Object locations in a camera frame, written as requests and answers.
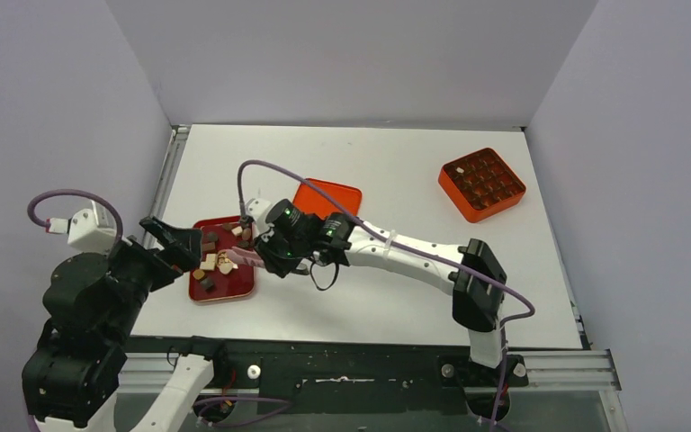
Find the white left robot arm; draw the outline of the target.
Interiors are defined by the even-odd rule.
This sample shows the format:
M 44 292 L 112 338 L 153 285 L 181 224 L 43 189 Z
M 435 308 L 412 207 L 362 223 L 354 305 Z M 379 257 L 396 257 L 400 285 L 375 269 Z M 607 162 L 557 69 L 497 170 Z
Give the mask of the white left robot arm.
M 118 239 L 108 254 L 84 252 L 51 274 L 49 313 L 22 369 L 22 392 L 38 431 L 113 431 L 125 347 L 149 295 L 198 268 L 202 232 L 155 217 L 140 226 L 160 244 Z

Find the white chocolate block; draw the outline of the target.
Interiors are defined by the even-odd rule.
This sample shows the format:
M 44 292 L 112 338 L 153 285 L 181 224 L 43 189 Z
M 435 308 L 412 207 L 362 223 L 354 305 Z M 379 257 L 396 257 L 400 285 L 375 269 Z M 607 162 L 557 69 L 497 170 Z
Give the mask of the white chocolate block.
M 215 262 L 215 261 L 202 261 L 202 262 L 200 263 L 200 266 L 199 266 L 199 268 L 200 268 L 203 272 L 212 272 L 212 271 L 215 270 L 215 267 L 216 267 L 216 262 Z

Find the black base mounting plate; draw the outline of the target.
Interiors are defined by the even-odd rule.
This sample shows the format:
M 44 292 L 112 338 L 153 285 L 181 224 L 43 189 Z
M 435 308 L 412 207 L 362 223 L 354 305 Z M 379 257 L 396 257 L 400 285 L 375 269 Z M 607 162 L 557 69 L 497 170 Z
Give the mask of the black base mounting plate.
M 255 396 L 259 412 L 291 414 L 489 412 L 498 391 L 528 386 L 525 360 L 474 364 L 463 346 L 223 339 L 219 374 L 202 396 Z

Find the pink silicone tongs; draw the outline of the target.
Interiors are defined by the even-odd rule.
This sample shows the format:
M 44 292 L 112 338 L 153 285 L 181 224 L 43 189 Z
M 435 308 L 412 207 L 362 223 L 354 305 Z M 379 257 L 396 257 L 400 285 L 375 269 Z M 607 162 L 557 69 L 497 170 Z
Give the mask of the pink silicone tongs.
M 219 254 L 223 255 L 237 266 L 265 268 L 265 262 L 254 250 L 232 247 L 220 250 Z

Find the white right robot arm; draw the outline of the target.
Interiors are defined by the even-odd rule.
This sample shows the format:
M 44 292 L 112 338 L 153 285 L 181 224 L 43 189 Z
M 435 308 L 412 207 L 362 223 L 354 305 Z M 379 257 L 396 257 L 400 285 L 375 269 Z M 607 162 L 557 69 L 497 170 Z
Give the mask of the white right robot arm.
M 339 212 L 321 219 L 287 199 L 253 199 L 244 210 L 256 225 L 254 249 L 268 272 L 284 278 L 308 261 L 377 268 L 428 284 L 451 297 L 453 320 L 468 331 L 472 377 L 492 384 L 506 371 L 500 308 L 507 275 L 485 242 L 427 242 Z

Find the aluminium table edge rail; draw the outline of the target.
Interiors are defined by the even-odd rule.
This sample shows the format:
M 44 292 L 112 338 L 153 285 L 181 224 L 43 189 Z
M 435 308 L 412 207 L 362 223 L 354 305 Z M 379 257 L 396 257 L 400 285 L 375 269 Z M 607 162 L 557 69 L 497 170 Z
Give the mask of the aluminium table edge rail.
M 154 199 L 150 207 L 149 215 L 161 219 L 176 177 L 176 173 L 188 140 L 191 125 L 174 125 L 171 138 L 166 146 L 166 153 L 157 180 Z

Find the orange compartment chocolate box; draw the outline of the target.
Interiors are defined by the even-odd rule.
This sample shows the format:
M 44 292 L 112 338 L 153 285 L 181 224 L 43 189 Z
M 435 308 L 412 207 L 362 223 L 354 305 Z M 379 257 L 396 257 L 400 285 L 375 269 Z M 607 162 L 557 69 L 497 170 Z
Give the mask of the orange compartment chocolate box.
M 458 175 L 457 167 L 465 173 Z M 493 148 L 483 148 L 445 163 L 437 182 L 470 223 L 514 207 L 526 193 L 524 182 Z

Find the red chocolate tray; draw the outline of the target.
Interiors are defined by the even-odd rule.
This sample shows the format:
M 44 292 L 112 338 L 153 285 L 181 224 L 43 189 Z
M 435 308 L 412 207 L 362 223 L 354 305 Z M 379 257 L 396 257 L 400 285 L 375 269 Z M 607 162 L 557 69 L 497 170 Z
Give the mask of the red chocolate tray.
M 193 302 L 209 303 L 236 300 L 248 296 L 255 287 L 255 270 L 251 266 L 235 265 L 219 254 L 222 249 L 248 248 L 249 236 L 242 233 L 240 217 L 228 216 L 198 220 L 193 226 L 202 231 L 202 261 L 215 261 L 212 272 L 197 281 L 189 276 L 188 295 Z

